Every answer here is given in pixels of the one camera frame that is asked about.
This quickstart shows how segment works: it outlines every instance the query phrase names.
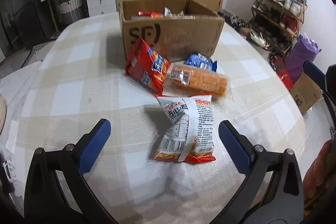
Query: checkered tablecloth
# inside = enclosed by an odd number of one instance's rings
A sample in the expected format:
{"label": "checkered tablecloth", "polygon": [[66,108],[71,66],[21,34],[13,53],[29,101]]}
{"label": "checkered tablecloth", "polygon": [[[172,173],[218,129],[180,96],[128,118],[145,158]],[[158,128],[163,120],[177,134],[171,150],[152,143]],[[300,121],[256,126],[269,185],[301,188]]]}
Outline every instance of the checkered tablecloth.
{"label": "checkered tablecloth", "polygon": [[[76,143],[101,118],[112,131],[84,177],[120,223],[209,223],[244,179],[218,137],[230,120],[252,144],[299,156],[306,140],[303,118],[280,79],[255,49],[227,24],[213,56],[230,91],[213,99],[216,161],[191,165],[151,160],[169,120],[155,97],[124,75],[118,14],[81,20],[66,28],[27,94],[16,140],[19,180],[25,182],[33,151]],[[179,95],[178,91],[164,90]],[[77,208],[62,173],[65,194]]]}

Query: barcode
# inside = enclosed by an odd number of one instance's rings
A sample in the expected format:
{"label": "barcode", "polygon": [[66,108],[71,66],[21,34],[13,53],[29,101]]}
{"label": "barcode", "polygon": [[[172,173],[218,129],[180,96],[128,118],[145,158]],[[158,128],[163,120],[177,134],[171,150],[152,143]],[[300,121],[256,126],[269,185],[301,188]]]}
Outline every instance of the barcode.
{"label": "barcode", "polygon": [[171,139],[165,138],[161,150],[167,152],[180,152],[185,146],[185,141],[174,141]]}
{"label": "barcode", "polygon": [[188,71],[184,71],[183,73],[182,84],[184,85],[189,84],[189,72]]}
{"label": "barcode", "polygon": [[211,70],[211,66],[207,63],[201,63],[201,69],[207,69],[207,70]]}

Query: storage box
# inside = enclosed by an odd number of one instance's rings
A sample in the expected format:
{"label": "storage box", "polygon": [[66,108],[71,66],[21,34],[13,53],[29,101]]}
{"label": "storage box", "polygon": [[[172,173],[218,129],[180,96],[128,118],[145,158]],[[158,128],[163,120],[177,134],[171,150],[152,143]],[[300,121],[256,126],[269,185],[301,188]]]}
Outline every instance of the storage box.
{"label": "storage box", "polygon": [[322,90],[305,73],[301,74],[289,92],[302,114],[307,112],[322,96]]}
{"label": "storage box", "polygon": [[[139,11],[185,16],[131,19]],[[119,17],[125,55],[140,36],[160,55],[171,61],[185,60],[193,52],[213,55],[224,26],[224,18],[193,0],[124,0]]]}

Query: white shoe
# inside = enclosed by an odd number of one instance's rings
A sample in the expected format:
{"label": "white shoe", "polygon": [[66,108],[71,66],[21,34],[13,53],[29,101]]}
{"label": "white shoe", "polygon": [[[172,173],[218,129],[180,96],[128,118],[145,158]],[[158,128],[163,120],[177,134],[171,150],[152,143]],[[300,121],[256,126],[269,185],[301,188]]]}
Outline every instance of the white shoe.
{"label": "white shoe", "polygon": [[290,12],[293,15],[298,16],[299,14],[301,14],[301,5],[293,2],[290,8]]}
{"label": "white shoe", "polygon": [[285,0],[285,4],[284,4],[283,7],[284,7],[286,10],[289,11],[289,9],[291,8],[291,5],[292,5],[292,1],[291,1],[291,0]]}
{"label": "white shoe", "polygon": [[276,3],[279,4],[281,7],[283,7],[285,0],[277,0]]}

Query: packaged bread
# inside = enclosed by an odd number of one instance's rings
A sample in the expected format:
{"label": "packaged bread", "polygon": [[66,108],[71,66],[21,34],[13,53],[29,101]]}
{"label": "packaged bread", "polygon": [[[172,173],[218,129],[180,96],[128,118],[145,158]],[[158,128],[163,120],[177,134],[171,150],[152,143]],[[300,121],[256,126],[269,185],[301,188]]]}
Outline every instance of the packaged bread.
{"label": "packaged bread", "polygon": [[174,85],[198,94],[223,96],[228,86],[224,75],[194,66],[174,65],[169,73]]}

